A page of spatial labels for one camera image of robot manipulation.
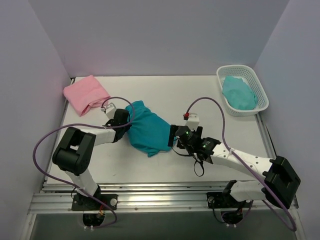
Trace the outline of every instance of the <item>black strap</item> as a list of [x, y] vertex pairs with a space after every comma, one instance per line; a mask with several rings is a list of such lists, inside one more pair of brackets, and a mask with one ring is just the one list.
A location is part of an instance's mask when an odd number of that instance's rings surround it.
[[[193, 165], [193, 171], [195, 173], [195, 175], [197, 175], [198, 177], [202, 177], [205, 174], [205, 168], [204, 168], [204, 162], [203, 161], [198, 161], [195, 157], [193, 157], [195, 159], [194, 165]], [[196, 172], [196, 164], [200, 164], [201, 168], [202, 168], [202, 174], [198, 175]]]

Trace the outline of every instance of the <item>teal cloth in basket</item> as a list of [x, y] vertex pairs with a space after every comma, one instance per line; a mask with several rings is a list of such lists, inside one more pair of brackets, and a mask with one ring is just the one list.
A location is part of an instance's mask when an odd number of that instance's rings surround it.
[[[135, 117], [127, 134], [130, 143], [136, 149], [147, 153], [148, 157], [160, 151], [170, 151], [168, 146], [170, 125], [157, 114], [150, 111], [143, 101], [132, 103]], [[132, 107], [125, 108], [132, 116]]]
[[253, 110], [258, 104], [255, 92], [241, 78], [226, 76], [222, 93], [230, 106], [238, 110]]

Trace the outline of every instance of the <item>screw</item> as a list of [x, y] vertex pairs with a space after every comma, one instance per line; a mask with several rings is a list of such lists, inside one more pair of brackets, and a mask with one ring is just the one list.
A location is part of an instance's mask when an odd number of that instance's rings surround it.
[[215, 198], [213, 196], [208, 197], [208, 202], [209, 203], [214, 203], [215, 202]]
[[110, 205], [111, 206], [115, 206], [115, 205], [117, 205], [117, 199], [115, 199], [115, 198], [112, 198], [111, 200], [110, 200]]

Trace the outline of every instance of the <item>basket rim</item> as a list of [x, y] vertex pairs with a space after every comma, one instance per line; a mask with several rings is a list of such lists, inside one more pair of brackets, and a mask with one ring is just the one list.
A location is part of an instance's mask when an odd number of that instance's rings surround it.
[[[219, 77], [219, 71], [220, 71], [221, 69], [231, 68], [231, 67], [241, 67], [241, 68], [244, 68], [244, 69], [249, 70], [249, 71], [253, 74], [253, 76], [254, 76], [255, 79], [257, 80], [256, 83], [258, 84], [260, 90], [261, 90], [262, 93], [264, 94], [264, 95], [263, 95], [263, 98], [264, 98], [264, 100], [265, 100], [265, 106], [264, 106], [264, 107], [262, 107], [262, 108], [257, 108], [257, 109], [253, 109], [253, 110], [239, 110], [239, 109], [235, 109], [234, 107], [230, 106], [228, 100], [227, 100], [226, 97], [222, 94], [223, 86], [222, 86], [222, 83], [221, 83], [221, 80], [220, 80], [220, 77]], [[264, 88], [262, 87], [261, 82], [260, 82], [260, 80], [259, 80], [256, 72], [255, 72], [251, 67], [249, 67], [249, 66], [247, 66], [247, 65], [241, 65], [241, 64], [224, 65], [224, 66], [219, 67], [219, 68], [216, 70], [216, 76], [217, 76], [217, 78], [218, 78], [218, 82], [219, 82], [219, 85], [220, 85], [220, 88], [221, 88], [221, 94], [222, 94], [222, 96], [223, 96], [223, 98], [224, 98], [224, 101], [225, 101], [225, 103], [227, 104], [227, 106], [228, 106], [232, 111], [237, 112], [237, 113], [255, 113], [255, 112], [258, 113], [258, 112], [261, 112], [261, 111], [266, 110], [266, 109], [269, 107], [269, 99], [268, 99], [268, 96], [267, 96]]]

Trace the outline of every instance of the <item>towel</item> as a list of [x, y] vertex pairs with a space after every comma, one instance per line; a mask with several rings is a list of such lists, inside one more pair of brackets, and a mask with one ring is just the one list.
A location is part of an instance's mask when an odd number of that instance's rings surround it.
[[87, 76], [63, 89], [63, 95], [81, 117], [91, 108], [100, 107], [110, 95], [94, 76]]
[[[132, 105], [135, 110], [135, 118], [127, 132], [131, 145], [147, 153], [148, 157], [160, 151], [170, 151], [171, 148], [168, 146], [170, 125], [151, 112], [143, 101], [135, 101]], [[132, 107], [129, 105], [125, 109], [132, 116]]]
[[242, 80], [233, 76], [226, 76], [222, 93], [231, 107], [238, 110], [253, 110], [258, 104], [254, 91]]

